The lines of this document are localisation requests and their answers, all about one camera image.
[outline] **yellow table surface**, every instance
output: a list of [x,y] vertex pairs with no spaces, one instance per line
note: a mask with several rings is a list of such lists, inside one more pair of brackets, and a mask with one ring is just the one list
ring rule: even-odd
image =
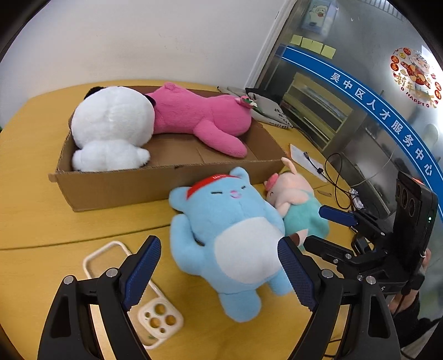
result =
[[[260,314],[247,323],[234,322],[203,278],[178,269],[169,248],[169,227],[83,243],[0,251],[0,324],[23,358],[36,359],[47,312],[63,278],[68,274],[86,278],[85,256],[112,240],[136,252],[148,235],[162,240],[162,255],[152,279],[184,317],[183,328],[149,352],[153,360],[288,358],[311,315],[295,293],[278,297],[263,285],[258,289]],[[316,260],[321,268],[333,269]],[[341,309],[333,339],[341,336],[345,310]],[[106,360],[114,359],[102,325],[96,329]],[[337,345],[331,344],[327,353],[334,354]]]
[[[89,88],[96,85],[152,85],[162,81],[128,80],[87,84],[57,90],[29,100],[0,134],[0,324],[22,356],[36,359],[47,312],[57,288],[68,274],[85,278],[84,257],[109,241],[120,240],[136,252],[148,235],[162,240],[162,257],[153,280],[183,314],[184,327],[150,352],[160,359],[286,359],[303,332],[309,311],[294,293],[277,297],[259,289],[262,311],[237,324],[222,311],[217,294],[202,278],[182,273],[169,250],[169,224],[176,214],[167,201],[75,213],[47,174],[55,170],[68,132],[67,120]],[[181,84],[216,90],[211,86]],[[324,163],[323,156],[297,130],[265,125],[289,153],[292,143]],[[316,189],[318,200],[337,207],[334,187],[296,164]],[[328,172],[335,179],[332,167]],[[339,179],[339,186],[349,189]],[[263,185],[256,188],[263,193]],[[329,193],[326,196],[318,190]],[[341,204],[349,199],[338,193]],[[330,241],[350,247],[352,232],[330,223]],[[334,267],[315,258],[321,268]],[[344,310],[334,331],[338,337]],[[113,359],[103,328],[97,324],[106,359]],[[334,353],[337,343],[327,353]]]

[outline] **metal screw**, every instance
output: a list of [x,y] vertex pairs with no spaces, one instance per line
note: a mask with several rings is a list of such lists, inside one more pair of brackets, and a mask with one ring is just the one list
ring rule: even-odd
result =
[[113,278],[114,276],[116,276],[118,274],[118,270],[116,268],[111,268],[106,272],[106,276],[109,278]]
[[66,284],[66,285],[69,285],[70,283],[72,283],[74,281],[74,276],[72,276],[72,275],[68,275],[68,276],[66,276],[64,279],[63,279],[63,282]]
[[322,270],[322,276],[324,278],[326,278],[326,279],[330,279],[331,277],[334,276],[334,273],[331,270],[329,270],[329,269],[323,269]]
[[377,281],[375,280],[375,277],[374,277],[374,276],[367,276],[367,277],[366,277],[366,282],[367,282],[368,284],[374,285]]

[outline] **black ear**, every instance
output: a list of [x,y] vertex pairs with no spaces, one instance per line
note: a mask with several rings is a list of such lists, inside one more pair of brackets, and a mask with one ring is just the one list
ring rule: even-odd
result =
[[146,99],[148,99],[149,102],[152,104],[152,106],[155,106],[155,100],[153,98],[151,98],[149,95],[146,95],[146,94],[144,94],[144,95],[146,96]]
[[88,91],[88,93],[85,95],[85,97],[83,98],[83,100],[86,99],[88,96],[90,96],[90,95],[92,95],[92,94],[95,94],[97,91],[100,91],[101,89],[104,89],[104,87],[102,87],[102,86],[96,86],[96,87],[93,87],[92,89],[90,89],[90,90]]

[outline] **human hand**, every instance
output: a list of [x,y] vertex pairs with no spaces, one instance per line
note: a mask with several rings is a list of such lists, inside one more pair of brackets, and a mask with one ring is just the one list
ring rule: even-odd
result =
[[[427,267],[429,266],[430,260],[431,260],[431,251],[429,249],[426,249],[425,256],[423,259],[423,264],[422,264],[424,271],[426,271]],[[417,297],[417,294],[418,294],[418,290],[411,290],[411,292],[404,297],[404,300],[401,303],[401,306],[400,306],[399,310],[397,311],[397,313],[399,313],[403,310],[406,310],[408,307],[410,307],[413,304],[415,298]],[[395,311],[397,310],[397,307],[398,307],[402,297],[403,297],[403,295],[401,293],[398,293],[392,299],[392,301],[389,303],[388,308],[389,308],[389,311],[391,312],[391,314],[394,314]]]

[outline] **phone case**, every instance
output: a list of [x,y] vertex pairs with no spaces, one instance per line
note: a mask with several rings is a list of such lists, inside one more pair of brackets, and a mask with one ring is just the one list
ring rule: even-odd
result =
[[[111,241],[83,260],[83,270],[89,279],[97,278],[111,267],[119,268],[129,255],[131,252],[122,242]],[[100,315],[98,307],[94,310],[91,309],[95,322]],[[183,316],[153,281],[149,281],[140,302],[128,315],[147,350],[156,348],[183,326]]]

